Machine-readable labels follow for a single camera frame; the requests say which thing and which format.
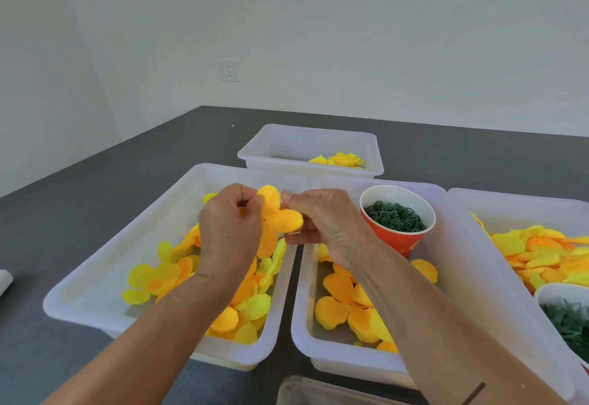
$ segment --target clear plastic lid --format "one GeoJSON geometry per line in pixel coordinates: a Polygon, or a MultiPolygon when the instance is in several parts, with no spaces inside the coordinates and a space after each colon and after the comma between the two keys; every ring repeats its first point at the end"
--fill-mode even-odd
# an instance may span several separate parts
{"type": "Polygon", "coordinates": [[[305,377],[287,377],[278,391],[276,405],[407,405],[377,395],[330,385],[305,377]]]}

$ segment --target wall socket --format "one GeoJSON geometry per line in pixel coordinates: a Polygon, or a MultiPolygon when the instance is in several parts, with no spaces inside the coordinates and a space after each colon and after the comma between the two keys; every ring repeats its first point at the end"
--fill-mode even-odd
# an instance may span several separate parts
{"type": "Polygon", "coordinates": [[[227,59],[219,61],[219,70],[221,72],[221,80],[239,81],[239,74],[237,73],[237,61],[227,59]]]}

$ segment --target gray table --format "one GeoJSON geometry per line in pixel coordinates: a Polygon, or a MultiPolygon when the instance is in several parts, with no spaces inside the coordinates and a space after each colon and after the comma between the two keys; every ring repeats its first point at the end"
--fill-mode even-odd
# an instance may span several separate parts
{"type": "MultiPolygon", "coordinates": [[[[2,403],[41,401],[111,342],[45,316],[48,291],[192,166],[244,166],[237,152],[266,123],[372,132],[385,179],[589,200],[587,138],[202,106],[0,199],[0,268],[15,275],[0,297],[2,403]]],[[[271,355],[249,373],[190,360],[166,404],[271,404],[295,374],[425,403],[415,391],[318,372],[298,352],[290,316],[299,264],[300,251],[271,355]]]]}

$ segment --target fingernail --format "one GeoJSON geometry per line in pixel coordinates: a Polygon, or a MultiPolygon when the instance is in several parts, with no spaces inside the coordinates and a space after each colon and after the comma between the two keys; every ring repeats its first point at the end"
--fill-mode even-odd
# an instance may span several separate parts
{"type": "Polygon", "coordinates": [[[288,202],[289,200],[291,200],[291,197],[292,197],[292,196],[293,196],[293,193],[291,193],[291,192],[290,192],[290,191],[288,191],[287,189],[285,189],[285,190],[282,192],[282,200],[284,200],[284,201],[287,201],[287,202],[288,202]]]}

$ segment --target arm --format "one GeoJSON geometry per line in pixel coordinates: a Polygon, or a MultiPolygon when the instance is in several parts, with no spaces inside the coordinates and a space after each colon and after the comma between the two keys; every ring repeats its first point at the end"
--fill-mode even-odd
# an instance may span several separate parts
{"type": "Polygon", "coordinates": [[[440,405],[562,405],[565,401],[461,313],[405,258],[379,240],[341,190],[283,193],[309,217],[289,244],[325,243],[360,282],[391,332],[407,370],[440,405]]]}
{"type": "Polygon", "coordinates": [[[180,284],[90,364],[44,401],[45,405],[158,404],[231,302],[256,256],[263,201],[255,190],[231,185],[200,215],[202,252],[195,275],[180,284]],[[245,217],[237,207],[247,204],[245,217]]]}

